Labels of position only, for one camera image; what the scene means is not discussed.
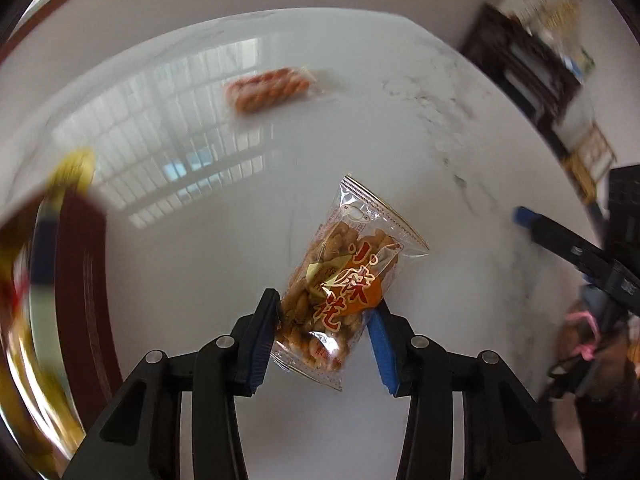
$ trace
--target transparent plastic bag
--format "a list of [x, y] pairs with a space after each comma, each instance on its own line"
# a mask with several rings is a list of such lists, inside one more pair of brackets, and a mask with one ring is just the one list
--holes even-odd
[[315, 81], [309, 70], [286, 67], [228, 83], [225, 95], [237, 113], [245, 114], [307, 94]]
[[340, 370], [402, 265], [428, 253], [398, 213], [350, 176], [282, 294], [274, 361], [341, 390]]

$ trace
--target blue object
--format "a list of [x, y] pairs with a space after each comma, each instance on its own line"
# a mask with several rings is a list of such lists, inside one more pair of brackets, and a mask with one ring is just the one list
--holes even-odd
[[527, 229], [531, 229], [533, 222], [536, 221], [539, 216], [540, 215], [535, 211], [527, 209], [523, 206], [518, 206], [513, 210], [513, 221], [522, 227], [526, 227]]
[[375, 309], [367, 328], [369, 329], [373, 353], [376, 356], [380, 379], [382, 379], [382, 383], [387, 387], [389, 393], [395, 395], [400, 385], [398, 371], [396, 370], [396, 354], [392, 349], [391, 341], [386, 335], [385, 325], [380, 313]]

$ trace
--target metal screw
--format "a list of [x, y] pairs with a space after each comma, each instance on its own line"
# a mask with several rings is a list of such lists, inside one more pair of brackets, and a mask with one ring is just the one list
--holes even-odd
[[497, 353], [488, 350], [486, 352], [482, 352], [482, 361], [488, 365], [497, 365], [498, 362], [500, 362], [500, 357]]
[[429, 340], [423, 335], [414, 335], [411, 338], [411, 346], [414, 348], [427, 348]]
[[231, 348], [235, 342], [236, 340], [229, 335], [222, 335], [216, 339], [216, 345], [218, 345], [218, 348]]
[[145, 361], [150, 365], [159, 363], [162, 360], [162, 352], [159, 350], [152, 350], [145, 355]]

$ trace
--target pink ribbon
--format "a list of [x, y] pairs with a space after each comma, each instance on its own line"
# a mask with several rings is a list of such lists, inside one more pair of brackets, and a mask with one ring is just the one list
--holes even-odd
[[600, 329], [598, 328], [598, 323], [593, 317], [593, 314], [586, 310], [582, 310], [580, 312], [572, 312], [571, 314], [567, 314], [565, 319], [567, 321], [577, 321], [580, 319], [587, 320], [587, 323], [589, 323], [589, 327], [593, 332], [593, 341], [576, 346], [574, 348], [574, 351], [571, 353], [571, 356], [574, 357], [580, 354], [585, 361], [593, 361], [594, 354], [598, 349], [598, 345], [600, 343]]

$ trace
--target white table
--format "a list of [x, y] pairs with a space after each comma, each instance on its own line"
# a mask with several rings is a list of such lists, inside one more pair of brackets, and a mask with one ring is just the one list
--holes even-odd
[[[318, 71], [324, 93], [234, 118], [222, 83], [281, 66]], [[594, 241], [523, 115], [398, 16], [259, 12], [127, 50], [3, 141], [4, 208], [86, 144], [109, 209], [108, 299], [124, 374], [148, 350], [198, 349], [251, 312], [265, 287], [282, 288], [347, 173], [430, 242], [430, 256], [386, 295], [392, 311], [449, 351], [497, 351], [532, 391], [580, 275], [532, 245], [512, 209], [528, 206]], [[394, 478], [407, 411], [408, 399], [381, 384], [366, 335], [343, 393], [271, 364], [258, 395], [238, 400], [250, 477]], [[461, 442], [457, 434], [453, 478]]]

